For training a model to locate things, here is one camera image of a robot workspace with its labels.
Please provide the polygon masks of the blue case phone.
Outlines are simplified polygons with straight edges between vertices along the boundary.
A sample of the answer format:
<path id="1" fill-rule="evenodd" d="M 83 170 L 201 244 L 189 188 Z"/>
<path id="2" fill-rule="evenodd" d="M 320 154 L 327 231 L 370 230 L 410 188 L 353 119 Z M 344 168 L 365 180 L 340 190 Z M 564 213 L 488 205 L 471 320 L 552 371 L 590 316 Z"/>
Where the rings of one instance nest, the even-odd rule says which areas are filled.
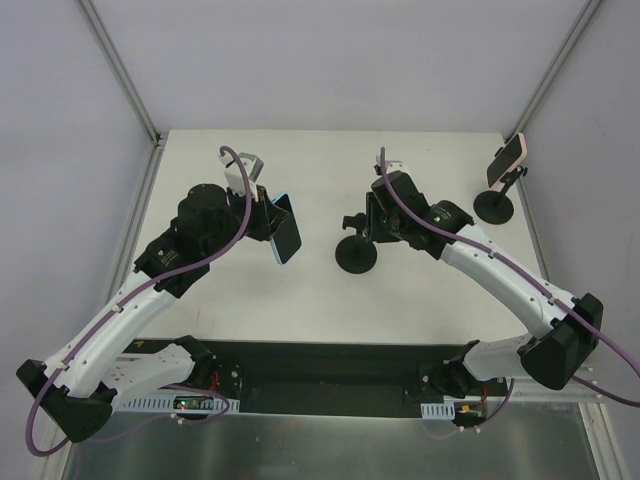
<path id="1" fill-rule="evenodd" d="M 300 250 L 302 240 L 289 195 L 278 195 L 274 205 L 287 212 L 287 217 L 278 226 L 270 241 L 276 261 L 285 265 Z"/>

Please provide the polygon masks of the black phone stand one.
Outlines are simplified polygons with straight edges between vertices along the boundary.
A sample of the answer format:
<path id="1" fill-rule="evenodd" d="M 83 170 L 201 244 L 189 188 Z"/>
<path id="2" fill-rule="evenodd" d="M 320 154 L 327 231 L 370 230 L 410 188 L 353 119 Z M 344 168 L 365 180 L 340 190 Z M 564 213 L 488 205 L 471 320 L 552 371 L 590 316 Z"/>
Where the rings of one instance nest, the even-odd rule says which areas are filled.
<path id="1" fill-rule="evenodd" d="M 377 250 L 365 235 L 366 228 L 365 213 L 343 217 L 342 229 L 353 229 L 355 233 L 343 238 L 337 244 L 334 257 L 338 266 L 349 274 L 364 274 L 372 270 L 377 262 Z"/>

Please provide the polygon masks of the black phone stand two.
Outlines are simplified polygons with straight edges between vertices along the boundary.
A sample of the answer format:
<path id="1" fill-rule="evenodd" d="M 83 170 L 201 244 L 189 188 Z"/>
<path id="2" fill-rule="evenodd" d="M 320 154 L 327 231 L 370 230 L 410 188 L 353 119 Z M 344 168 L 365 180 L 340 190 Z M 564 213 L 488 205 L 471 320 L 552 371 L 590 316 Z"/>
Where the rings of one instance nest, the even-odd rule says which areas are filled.
<path id="1" fill-rule="evenodd" d="M 527 173 L 526 167 L 518 166 L 500 180 L 502 188 L 499 191 L 487 190 L 477 195 L 473 202 L 476 216 L 491 225 L 504 225 L 510 221 L 514 215 L 514 206 L 507 192 Z"/>

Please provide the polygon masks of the pink case phone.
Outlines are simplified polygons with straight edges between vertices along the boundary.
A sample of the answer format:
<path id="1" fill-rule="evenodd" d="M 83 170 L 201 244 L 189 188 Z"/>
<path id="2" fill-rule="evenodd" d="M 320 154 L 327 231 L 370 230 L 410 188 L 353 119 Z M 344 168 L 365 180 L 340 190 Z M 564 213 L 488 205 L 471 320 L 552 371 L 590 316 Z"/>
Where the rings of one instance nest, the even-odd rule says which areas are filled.
<path id="1" fill-rule="evenodd" d="M 493 189 L 503 177 L 518 167 L 526 158 L 528 149 L 523 133 L 515 133 L 501 147 L 486 170 L 487 185 Z"/>

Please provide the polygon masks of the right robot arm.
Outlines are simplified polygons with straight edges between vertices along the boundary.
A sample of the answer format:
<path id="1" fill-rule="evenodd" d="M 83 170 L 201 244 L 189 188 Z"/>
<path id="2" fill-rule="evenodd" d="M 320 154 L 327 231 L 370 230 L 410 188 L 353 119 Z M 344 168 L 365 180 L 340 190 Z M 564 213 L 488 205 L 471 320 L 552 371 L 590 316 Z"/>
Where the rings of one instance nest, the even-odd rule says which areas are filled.
<path id="1" fill-rule="evenodd" d="M 473 340 L 429 381 L 442 395 L 462 399 L 498 377 L 528 376 L 561 390 L 599 343 L 604 306 L 590 293 L 576 297 L 508 256 L 456 204 L 429 203 L 411 176 L 381 176 L 367 195 L 371 242 L 404 241 L 467 275 L 503 304 L 526 332 L 499 341 Z"/>

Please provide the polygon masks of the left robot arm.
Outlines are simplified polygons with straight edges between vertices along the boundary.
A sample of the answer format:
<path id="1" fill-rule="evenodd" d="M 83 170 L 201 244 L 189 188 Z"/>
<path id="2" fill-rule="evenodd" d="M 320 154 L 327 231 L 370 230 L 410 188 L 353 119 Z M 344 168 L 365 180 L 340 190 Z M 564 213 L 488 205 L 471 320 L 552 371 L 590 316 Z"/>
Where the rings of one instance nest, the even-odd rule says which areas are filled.
<path id="1" fill-rule="evenodd" d="M 34 398 L 25 426 L 29 451 L 43 453 L 33 439 L 38 411 L 48 415 L 67 442 L 80 443 L 119 407 L 153 390 L 213 396 L 213 355 L 191 335 L 128 367 L 115 361 L 239 240 L 276 244 L 294 222 L 286 194 L 270 198 L 262 186 L 246 195 L 214 184 L 192 187 L 169 227 L 148 244 L 103 310 L 56 354 L 44 361 L 28 359 L 17 369 L 17 378 Z"/>

